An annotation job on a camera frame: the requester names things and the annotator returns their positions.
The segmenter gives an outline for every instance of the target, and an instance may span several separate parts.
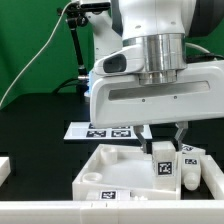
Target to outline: white container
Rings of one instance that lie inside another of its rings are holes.
[[[180,199],[181,159],[178,161],[174,188],[159,190],[153,187],[152,155],[144,154],[140,147],[99,145],[72,184],[73,199],[96,200],[101,191],[122,190],[131,193],[130,200]]]

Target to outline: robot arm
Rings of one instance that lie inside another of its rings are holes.
[[[99,15],[87,13],[92,25],[95,61],[122,49],[121,37],[112,29],[112,19],[107,11]]]
[[[224,94],[223,61],[186,64],[185,36],[194,35],[192,21],[203,1],[119,0],[123,49],[95,64],[95,72],[102,77],[95,82],[91,97],[95,127],[224,116],[224,105],[218,100]],[[224,8],[223,1],[204,2],[211,3],[211,11],[217,5]]]

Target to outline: black tabletop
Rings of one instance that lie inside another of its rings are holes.
[[[22,95],[0,111],[0,156],[9,156],[12,168],[0,188],[1,201],[72,200],[72,181],[100,142],[66,144],[71,121],[89,121],[89,104],[78,94]],[[174,124],[151,130],[157,140],[176,132]],[[224,167],[223,119],[191,122],[185,143],[206,149]],[[203,185],[199,192],[210,198]]]

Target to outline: sticker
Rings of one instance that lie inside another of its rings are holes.
[[[89,129],[96,129],[91,123],[89,124]]]
[[[88,131],[87,138],[105,138],[106,137],[106,131]]]
[[[182,149],[185,150],[185,151],[190,152],[190,151],[192,151],[192,150],[194,149],[194,147],[192,147],[192,146],[188,146],[188,145],[184,145],[184,146],[182,147]]]
[[[172,175],[172,162],[158,163],[158,176]]]
[[[113,138],[128,138],[131,137],[131,131],[112,131],[111,137]]]
[[[117,192],[116,191],[102,191],[100,199],[115,200],[117,199]]]
[[[197,165],[198,161],[196,159],[185,159],[185,164],[188,165]]]

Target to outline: white block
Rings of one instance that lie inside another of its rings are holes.
[[[182,156],[181,177],[182,184],[188,190],[194,191],[198,188],[201,180],[201,165],[198,155],[184,154]]]
[[[224,200],[224,174],[211,156],[201,156],[202,177],[215,200]]]
[[[119,205],[119,224],[223,224],[223,201],[133,201]]]
[[[82,224],[82,203],[53,202],[0,202],[1,224]]]
[[[155,161],[174,161],[176,149],[172,142],[153,142],[152,154]]]
[[[10,163],[8,157],[0,157],[0,186],[10,174]]]
[[[191,145],[182,145],[182,152],[183,154],[196,154],[199,156],[203,156],[205,155],[205,150],[204,149],[200,149]]]

